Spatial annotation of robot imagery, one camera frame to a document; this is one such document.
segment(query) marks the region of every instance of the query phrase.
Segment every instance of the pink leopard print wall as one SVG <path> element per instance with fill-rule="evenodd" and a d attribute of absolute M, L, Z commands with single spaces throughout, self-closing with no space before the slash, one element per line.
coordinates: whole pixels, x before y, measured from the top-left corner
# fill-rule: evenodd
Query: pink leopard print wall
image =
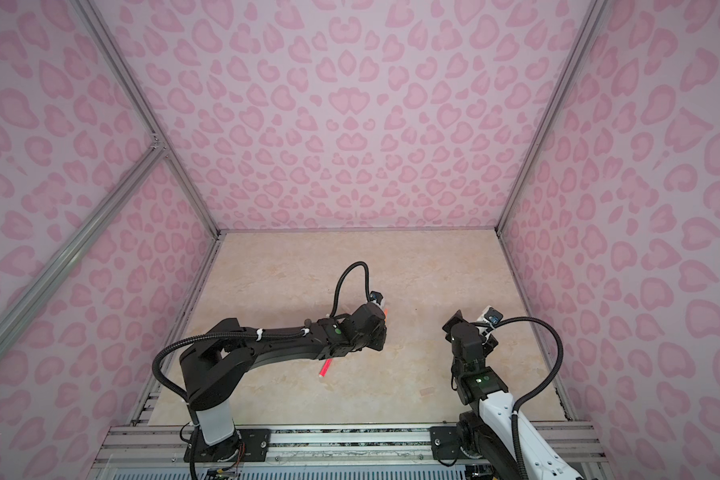
<path fill-rule="evenodd" d="M 0 362 L 0 480 L 85 478 L 210 244 L 159 165 Z"/>
<path fill-rule="evenodd" d="M 149 143 L 65 0 L 0 2 L 0 314 Z"/>
<path fill-rule="evenodd" d="M 508 235 L 532 311 L 619 478 L 720 478 L 720 2 L 619 0 L 567 103 Z"/>
<path fill-rule="evenodd" d="M 493 226 L 588 2 L 98 2 L 222 228 Z"/>

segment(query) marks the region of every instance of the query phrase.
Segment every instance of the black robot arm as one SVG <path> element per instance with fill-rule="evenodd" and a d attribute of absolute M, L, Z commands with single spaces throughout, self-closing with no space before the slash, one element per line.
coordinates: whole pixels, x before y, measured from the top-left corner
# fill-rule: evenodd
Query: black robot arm
<path fill-rule="evenodd" d="M 208 333 L 239 333 L 239 338 L 216 338 L 194 342 L 181 354 L 180 364 L 190 410 L 218 406 L 234 391 L 251 369 L 274 362 L 326 360 L 368 347 L 381 350 L 387 337 L 384 312 L 374 300 L 346 318 L 305 321 L 303 327 L 260 330 L 240 327 L 237 319 L 217 323 Z"/>

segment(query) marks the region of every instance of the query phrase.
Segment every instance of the enclosure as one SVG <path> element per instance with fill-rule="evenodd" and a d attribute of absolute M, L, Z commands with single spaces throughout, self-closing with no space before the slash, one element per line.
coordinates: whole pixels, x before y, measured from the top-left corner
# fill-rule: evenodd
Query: enclosure
<path fill-rule="evenodd" d="M 436 471 L 440 328 L 492 305 L 561 335 L 524 412 L 583 476 L 720 478 L 720 1 L 0 0 L 0 479 L 185 475 L 154 355 L 323 318 L 356 260 L 384 350 L 246 374 L 243 471 L 328 468 L 320 431 Z M 546 377 L 547 333 L 496 338 Z"/>

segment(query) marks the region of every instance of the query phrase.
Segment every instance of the marble floor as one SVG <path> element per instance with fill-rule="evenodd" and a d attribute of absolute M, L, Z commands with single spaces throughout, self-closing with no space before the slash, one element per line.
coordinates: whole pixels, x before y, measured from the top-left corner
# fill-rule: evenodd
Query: marble floor
<path fill-rule="evenodd" d="M 451 345 L 442 325 L 461 309 L 477 318 L 487 304 L 505 317 L 525 310 L 492 230 L 228 234 L 184 336 L 221 319 L 243 326 L 301 326 L 329 314 L 336 280 L 364 260 L 371 290 L 384 295 L 384 350 L 363 350 L 322 362 L 294 360 L 248 372 L 230 397 L 238 425 L 456 421 L 468 408 L 451 391 Z M 342 287 L 338 312 L 365 302 L 362 269 Z M 527 323 L 497 330 L 488 364 L 515 398 L 547 375 Z M 169 377 L 183 385 L 178 356 Z M 552 386 L 523 407 L 531 420 L 565 420 Z M 151 426 L 189 420 L 177 395 L 163 389 Z"/>

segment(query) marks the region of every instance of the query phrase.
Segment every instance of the cable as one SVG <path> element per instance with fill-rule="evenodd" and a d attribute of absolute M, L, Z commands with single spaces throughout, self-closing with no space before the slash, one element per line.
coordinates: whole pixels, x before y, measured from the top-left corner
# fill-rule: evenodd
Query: cable
<path fill-rule="evenodd" d="M 261 336 L 261 340 L 291 340 L 291 339 L 297 339 L 303 337 L 304 334 L 302 332 L 300 333 L 263 333 Z M 255 340 L 258 339 L 259 336 L 255 333 L 246 333 L 246 332 L 216 332 L 216 333 L 204 333 L 203 335 L 195 335 L 187 337 L 183 340 L 179 340 L 178 342 L 171 343 L 166 348 L 162 349 L 155 355 L 155 359 L 152 361 L 152 374 L 155 376 L 155 379 L 160 382 L 161 385 L 163 385 L 165 388 L 171 390 L 173 393 L 180 396 L 184 402 L 189 402 L 189 397 L 186 394 L 186 390 L 178 386 L 177 384 L 173 383 L 168 377 L 163 375 L 163 372 L 160 370 L 163 364 L 163 360 L 174 350 L 178 350 L 183 346 L 192 345 L 194 342 L 199 342 L 201 340 L 218 340 L 218 339 L 250 339 Z"/>
<path fill-rule="evenodd" d="M 190 434 L 190 440 L 187 440 L 186 438 L 184 438 L 184 428 L 186 428 L 186 426 L 188 426 L 190 423 L 192 423 L 192 420 L 189 420 L 187 423 L 184 424 L 183 427 L 181 427 L 181 430 L 179 430 L 179 438 L 181 438 L 182 442 L 189 443 L 190 445 L 192 445 L 192 440 L 191 440 L 192 435 L 191 434 Z"/>
<path fill-rule="evenodd" d="M 500 326 L 508 325 L 515 322 L 532 322 L 541 325 L 552 334 L 552 337 L 554 337 L 555 340 L 555 344 L 557 345 L 557 359 L 555 360 L 554 366 L 552 367 L 552 370 L 550 370 L 549 375 L 547 375 L 547 378 L 545 378 L 535 389 L 515 400 L 514 405 L 512 405 L 512 445 L 514 447 L 514 456 L 515 460 L 518 463 L 520 477 L 523 480 L 528 480 L 528 472 L 525 469 L 525 460 L 523 460 L 523 450 L 520 447 L 518 413 L 520 411 L 520 407 L 522 407 L 522 405 L 528 400 L 534 398 L 536 395 L 541 393 L 542 390 L 546 389 L 547 386 L 552 383 L 552 380 L 555 378 L 557 373 L 560 371 L 560 368 L 563 365 L 563 341 L 557 331 L 552 327 L 552 325 L 543 320 L 539 320 L 538 318 L 533 318 L 532 316 L 516 316 L 514 318 L 502 320 L 497 323 L 494 328 L 499 328 Z"/>
<path fill-rule="evenodd" d="M 195 471 L 195 450 L 197 450 L 197 439 L 200 436 L 200 426 L 192 430 L 192 443 L 190 444 L 190 476 L 192 480 L 197 480 L 197 472 Z"/>
<path fill-rule="evenodd" d="M 344 270 L 344 273 L 338 278 L 338 282 L 336 283 L 336 290 L 333 292 L 333 308 L 331 309 L 331 314 L 329 315 L 330 318 L 333 318 L 336 314 L 336 309 L 338 309 L 338 294 L 342 290 L 342 283 L 344 283 L 344 279 L 347 277 L 349 272 L 353 271 L 355 267 L 362 266 L 362 268 L 365 270 L 365 301 L 370 302 L 371 301 L 371 288 L 370 288 L 370 276 L 371 274 L 368 272 L 368 264 L 365 262 L 355 262 L 354 264 L 351 264 L 347 267 L 346 270 Z"/>
<path fill-rule="evenodd" d="M 464 450 L 464 447 L 463 447 L 463 446 L 460 446 L 459 449 L 461 450 L 461 453 L 463 453 L 467 458 L 472 458 L 473 460 L 479 460 L 480 458 L 483 457 L 483 456 L 480 455 L 480 454 L 472 455 L 471 453 L 469 453 L 469 452 L 467 452 L 466 450 Z"/>
<path fill-rule="evenodd" d="M 240 447 L 237 449 L 237 462 L 235 462 L 235 474 L 237 475 L 237 467 L 240 465 L 240 461 L 246 456 L 246 444 L 241 440 Z"/>
<path fill-rule="evenodd" d="M 435 460 L 437 460 L 438 463 L 439 463 L 440 465 L 444 466 L 444 467 L 452 467 L 452 466 L 456 465 L 456 462 L 458 462 L 458 453 L 456 454 L 456 458 L 454 458 L 454 460 L 453 460 L 451 463 L 445 463 L 445 462 L 443 462 L 440 458 L 438 458 L 438 456 L 436 456 L 436 455 L 434 454 L 434 452 L 432 452 L 432 458 L 434 458 Z"/>

